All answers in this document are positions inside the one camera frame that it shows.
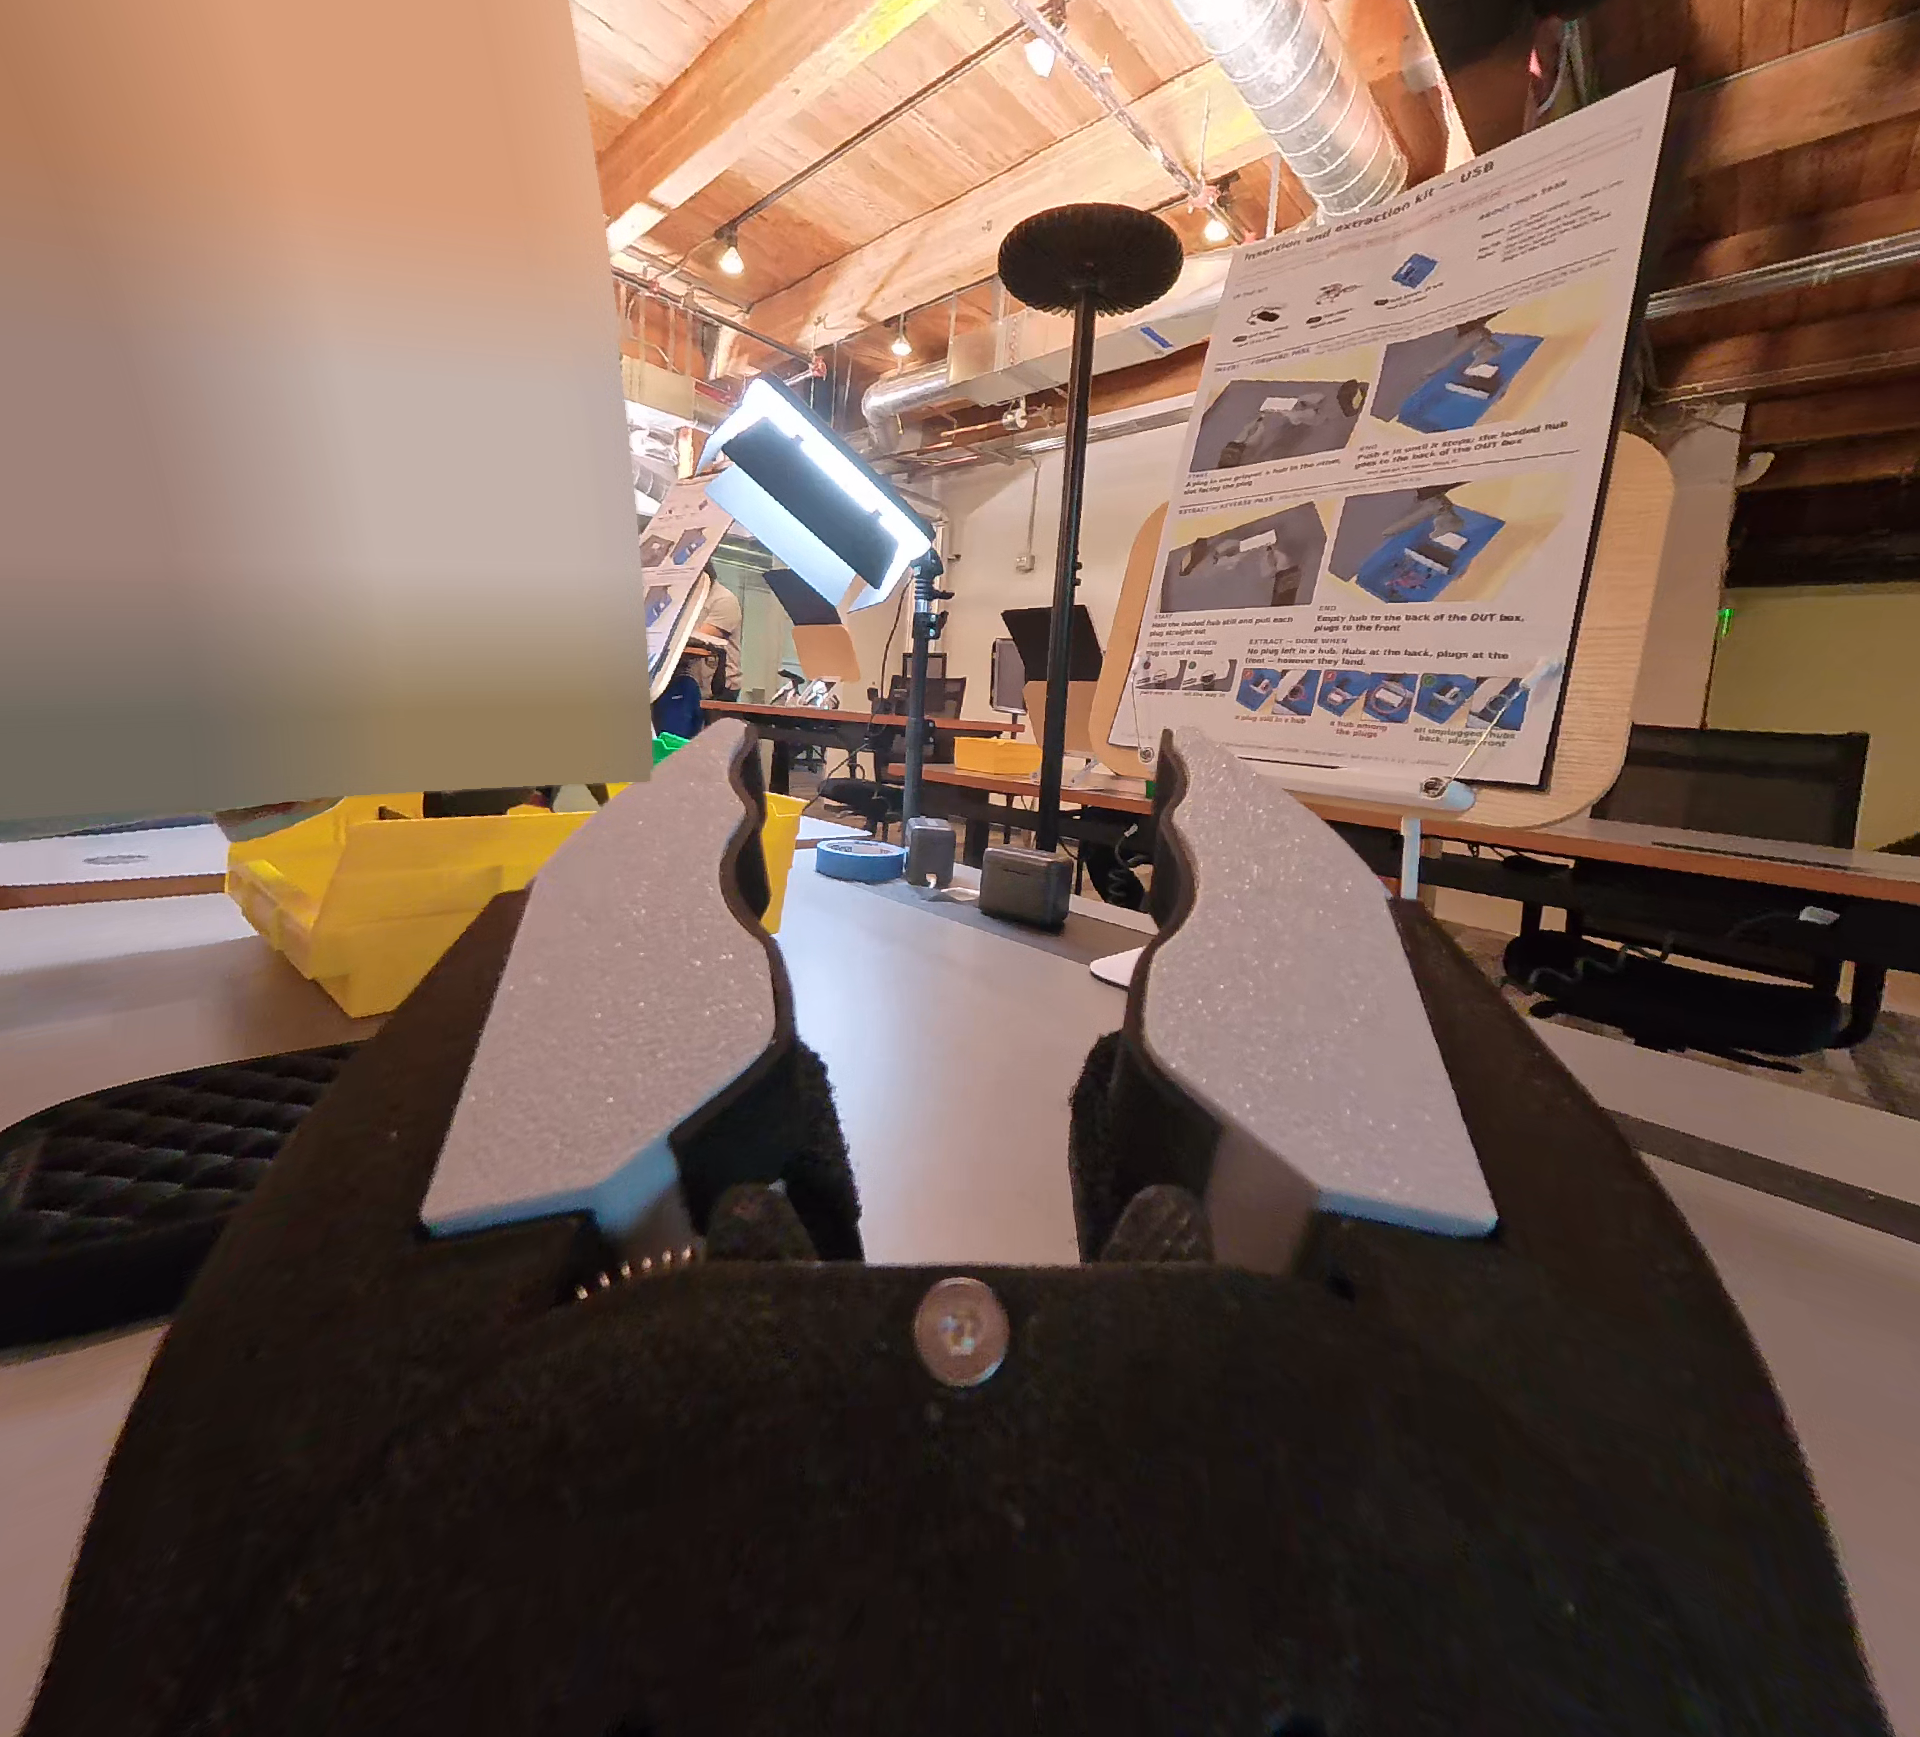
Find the printed instruction poster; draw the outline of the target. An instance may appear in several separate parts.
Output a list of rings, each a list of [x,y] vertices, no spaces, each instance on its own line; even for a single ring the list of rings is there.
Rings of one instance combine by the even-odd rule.
[[[706,620],[709,566],[733,529],[732,514],[708,495],[708,481],[674,482],[639,538],[643,636],[649,701],[659,702],[686,646]]]
[[[1114,739],[1537,788],[1674,75],[1235,252]]]

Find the small dark grey box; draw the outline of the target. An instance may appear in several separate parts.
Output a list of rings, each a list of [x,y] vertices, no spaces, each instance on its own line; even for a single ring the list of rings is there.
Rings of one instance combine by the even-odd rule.
[[[1056,935],[1075,893],[1075,862],[1042,849],[997,845],[980,857],[976,907],[982,914]]]

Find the long wood-top desk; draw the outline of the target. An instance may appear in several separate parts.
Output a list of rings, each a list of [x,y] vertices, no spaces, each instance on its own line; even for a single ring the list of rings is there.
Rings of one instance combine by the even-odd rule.
[[[1090,778],[1063,790],[1063,824],[1087,843],[1156,808],[1149,785]],[[1035,780],[932,765],[925,813],[962,818],[963,862],[978,865],[988,826],[1031,828],[1003,801],[1035,801]],[[1380,805],[1307,797],[1381,877],[1397,877],[1402,814]],[[1654,938],[1742,956],[1806,956],[1840,964],[1866,989],[1877,971],[1916,977],[1916,861],[1766,840],[1707,839],[1663,826],[1585,817],[1512,828],[1428,818],[1417,830],[1417,884],[1575,911],[1589,923],[1642,926]]]

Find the yellow plastic bin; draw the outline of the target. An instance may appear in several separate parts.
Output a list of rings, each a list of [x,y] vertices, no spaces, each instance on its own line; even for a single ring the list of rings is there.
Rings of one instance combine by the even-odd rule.
[[[348,799],[285,830],[233,845],[228,896],[279,956],[351,1018],[402,1006],[494,899],[523,894],[508,935],[498,1013],[482,1042],[551,1042],[569,1029],[615,1047],[659,1044],[671,981],[716,969],[708,1004],[735,1041],[697,1047],[709,1074],[765,1051],[789,1004],[771,942],[804,808],[754,797],[765,907],[748,862],[741,774],[696,771],[645,805],[613,785],[592,813],[517,807],[424,817]]]

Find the studio light panel on stand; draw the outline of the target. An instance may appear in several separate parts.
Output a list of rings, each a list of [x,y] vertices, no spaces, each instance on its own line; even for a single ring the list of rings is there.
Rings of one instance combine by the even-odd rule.
[[[946,620],[933,527],[777,381],[750,381],[703,450],[708,499],[837,619],[882,604],[912,581],[901,813],[919,814],[927,659]]]

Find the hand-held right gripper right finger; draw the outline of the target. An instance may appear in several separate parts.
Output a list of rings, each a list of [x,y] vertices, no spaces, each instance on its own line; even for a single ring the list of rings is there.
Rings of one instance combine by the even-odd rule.
[[[1395,904],[1271,774],[1199,730],[1156,765],[1156,935],[1069,1102],[1080,1256],[1142,1261],[1182,1194],[1211,1261],[1288,1270],[1321,1216],[1482,1240],[1497,1209]]]

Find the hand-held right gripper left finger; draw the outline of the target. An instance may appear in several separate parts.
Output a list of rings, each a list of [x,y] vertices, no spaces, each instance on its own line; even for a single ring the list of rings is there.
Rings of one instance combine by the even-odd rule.
[[[832,1088],[761,924],[764,807],[754,734],[711,722],[544,865],[422,1196],[431,1239],[573,1215],[661,1258],[764,1185],[817,1256],[861,1258]]]

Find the black quilted pad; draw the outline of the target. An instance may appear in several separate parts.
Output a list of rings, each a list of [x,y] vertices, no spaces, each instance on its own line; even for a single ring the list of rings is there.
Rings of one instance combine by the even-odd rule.
[[[2,1346],[169,1317],[360,1047],[269,1052],[51,1105],[2,1134]]]

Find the silver air duct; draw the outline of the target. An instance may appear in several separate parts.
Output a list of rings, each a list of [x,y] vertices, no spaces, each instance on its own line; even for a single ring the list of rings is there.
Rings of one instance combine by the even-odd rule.
[[[1403,188],[1407,163],[1323,0],[1174,0],[1321,220]]]

